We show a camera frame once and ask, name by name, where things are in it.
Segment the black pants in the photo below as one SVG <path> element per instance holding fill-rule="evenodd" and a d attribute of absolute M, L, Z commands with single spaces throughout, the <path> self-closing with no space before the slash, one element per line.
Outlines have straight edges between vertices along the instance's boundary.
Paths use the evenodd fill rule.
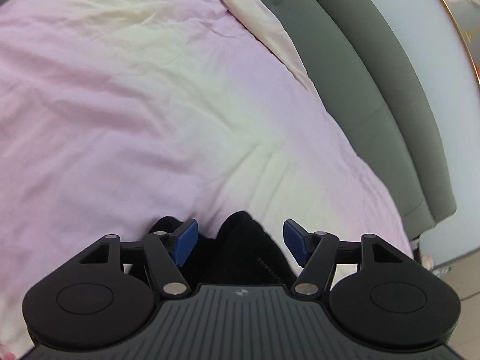
<path fill-rule="evenodd" d="M 179 271 L 200 284 L 284 285 L 297 279 L 278 244 L 246 211 L 230 215 L 214 238 L 203 234 Z"/>

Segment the pink floral duvet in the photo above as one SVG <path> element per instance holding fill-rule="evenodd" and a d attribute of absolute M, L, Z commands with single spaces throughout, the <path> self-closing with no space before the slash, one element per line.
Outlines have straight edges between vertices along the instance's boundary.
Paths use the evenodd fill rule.
<path fill-rule="evenodd" d="M 1 6 L 1 351 L 31 349 L 21 303 L 107 233 L 159 218 L 215 237 L 247 211 L 410 244 L 386 186 L 221 0 Z"/>

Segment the grey upholstered headboard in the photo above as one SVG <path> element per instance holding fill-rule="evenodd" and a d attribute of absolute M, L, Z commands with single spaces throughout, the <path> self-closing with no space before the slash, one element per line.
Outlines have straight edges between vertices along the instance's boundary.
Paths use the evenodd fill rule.
<path fill-rule="evenodd" d="M 404 48 L 371 0 L 260 0 L 326 110 L 388 188 L 410 239 L 456 211 L 439 129 Z"/>

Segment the cream pillow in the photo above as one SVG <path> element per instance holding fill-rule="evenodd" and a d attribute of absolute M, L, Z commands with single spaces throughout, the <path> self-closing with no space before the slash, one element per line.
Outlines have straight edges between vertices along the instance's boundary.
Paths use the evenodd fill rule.
<path fill-rule="evenodd" d="M 317 92 L 287 31 L 260 0 L 221 1 L 234 17 L 276 56 L 307 92 Z"/>

